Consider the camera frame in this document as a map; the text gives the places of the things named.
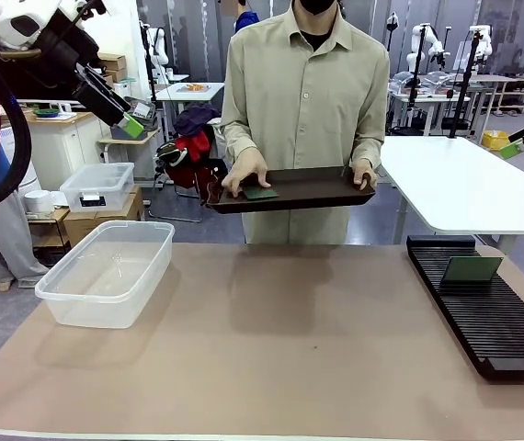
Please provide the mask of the person's right hand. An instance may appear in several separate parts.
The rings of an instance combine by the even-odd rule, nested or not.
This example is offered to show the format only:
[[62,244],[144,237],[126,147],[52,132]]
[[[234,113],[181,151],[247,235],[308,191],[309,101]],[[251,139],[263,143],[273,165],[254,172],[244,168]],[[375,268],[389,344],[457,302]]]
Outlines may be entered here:
[[222,181],[222,187],[236,198],[241,191],[243,181],[254,175],[261,187],[270,188],[267,173],[268,166],[260,151],[255,147],[248,147],[235,159],[230,172]]

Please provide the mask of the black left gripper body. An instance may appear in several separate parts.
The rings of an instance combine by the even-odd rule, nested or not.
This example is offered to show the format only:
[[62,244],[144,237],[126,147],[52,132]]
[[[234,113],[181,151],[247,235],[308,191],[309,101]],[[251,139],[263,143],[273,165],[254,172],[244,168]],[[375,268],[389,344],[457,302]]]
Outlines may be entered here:
[[74,99],[107,125],[119,125],[131,109],[129,103],[89,66],[78,63],[75,76],[78,84],[73,91]]

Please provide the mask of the person's left hand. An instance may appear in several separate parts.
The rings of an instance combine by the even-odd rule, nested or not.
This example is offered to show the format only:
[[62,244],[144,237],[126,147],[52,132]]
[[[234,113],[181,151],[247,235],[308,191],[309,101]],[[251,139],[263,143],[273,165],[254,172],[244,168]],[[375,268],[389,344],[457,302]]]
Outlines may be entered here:
[[377,186],[377,176],[368,159],[357,159],[351,163],[353,170],[353,183],[360,190]]

